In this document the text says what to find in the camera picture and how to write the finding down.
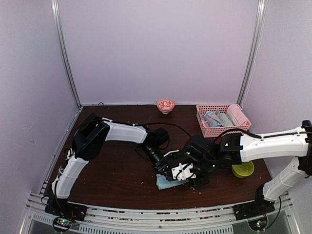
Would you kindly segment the blue polka dot towel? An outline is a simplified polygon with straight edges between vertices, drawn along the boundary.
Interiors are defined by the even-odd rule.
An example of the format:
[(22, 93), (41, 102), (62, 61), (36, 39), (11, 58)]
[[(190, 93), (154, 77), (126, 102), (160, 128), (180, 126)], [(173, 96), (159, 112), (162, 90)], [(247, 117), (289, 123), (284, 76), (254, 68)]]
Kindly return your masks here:
[(214, 112), (206, 112), (204, 114), (204, 119), (207, 121), (209, 127), (212, 128), (233, 126), (229, 117), (220, 112), (219, 109), (216, 109)]

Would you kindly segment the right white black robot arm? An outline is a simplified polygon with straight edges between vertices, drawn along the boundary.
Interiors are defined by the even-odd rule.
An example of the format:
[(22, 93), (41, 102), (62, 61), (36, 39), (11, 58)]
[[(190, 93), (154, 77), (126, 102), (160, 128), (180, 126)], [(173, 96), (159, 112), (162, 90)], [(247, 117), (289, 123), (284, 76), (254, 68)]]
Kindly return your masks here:
[(312, 123), (309, 120), (291, 130), (254, 135), (242, 130), (230, 130), (219, 136), (221, 141), (208, 141), (193, 136), (183, 151), (199, 164), (227, 168), (260, 158), (292, 156), (289, 165), (271, 181), (256, 190), (250, 202), (254, 215), (262, 214), (278, 197), (296, 184), (302, 177), (312, 174)]

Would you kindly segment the plain light blue towel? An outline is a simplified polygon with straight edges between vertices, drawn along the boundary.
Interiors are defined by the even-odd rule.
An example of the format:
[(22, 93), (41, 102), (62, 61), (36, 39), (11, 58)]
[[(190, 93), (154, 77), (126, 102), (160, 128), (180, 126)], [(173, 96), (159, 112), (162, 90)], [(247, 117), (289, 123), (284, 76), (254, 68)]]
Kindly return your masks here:
[(164, 175), (160, 175), (160, 174), (156, 175), (156, 186), (158, 187), (159, 190), (173, 188), (173, 187), (180, 186), (186, 183), (188, 183), (188, 180), (168, 181)]

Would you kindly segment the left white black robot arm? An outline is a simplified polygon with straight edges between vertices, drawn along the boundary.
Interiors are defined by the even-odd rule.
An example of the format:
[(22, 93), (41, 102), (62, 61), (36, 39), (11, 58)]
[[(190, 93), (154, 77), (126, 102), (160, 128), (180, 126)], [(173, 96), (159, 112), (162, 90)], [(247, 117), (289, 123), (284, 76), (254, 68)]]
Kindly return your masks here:
[(173, 180), (170, 162), (180, 150), (163, 154), (160, 145), (169, 141), (166, 130), (151, 130), (147, 124), (116, 122), (90, 114), (75, 132), (66, 157), (67, 163), (60, 167), (56, 179), (47, 190), (48, 206), (59, 216), (70, 212), (67, 203), (70, 191), (83, 168), (95, 159), (107, 141), (133, 142), (139, 145), (159, 174)]

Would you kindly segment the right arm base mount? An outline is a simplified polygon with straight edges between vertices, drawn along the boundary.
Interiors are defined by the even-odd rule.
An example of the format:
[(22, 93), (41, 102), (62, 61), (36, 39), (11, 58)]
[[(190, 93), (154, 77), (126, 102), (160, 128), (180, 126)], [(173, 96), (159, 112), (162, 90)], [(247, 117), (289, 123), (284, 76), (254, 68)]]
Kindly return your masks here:
[(248, 219), (256, 216), (265, 215), (275, 211), (274, 203), (261, 201), (261, 202), (248, 202), (233, 206), (233, 211), (236, 220)]

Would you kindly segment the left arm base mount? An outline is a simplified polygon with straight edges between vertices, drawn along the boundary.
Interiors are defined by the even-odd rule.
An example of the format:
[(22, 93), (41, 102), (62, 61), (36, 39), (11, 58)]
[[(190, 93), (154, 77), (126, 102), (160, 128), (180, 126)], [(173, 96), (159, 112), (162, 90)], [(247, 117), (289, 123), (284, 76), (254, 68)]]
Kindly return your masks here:
[(77, 205), (73, 203), (66, 203), (65, 205), (58, 205), (57, 203), (48, 204), (44, 211), (48, 214), (65, 217), (77, 221), (84, 221), (87, 207), (84, 205)]

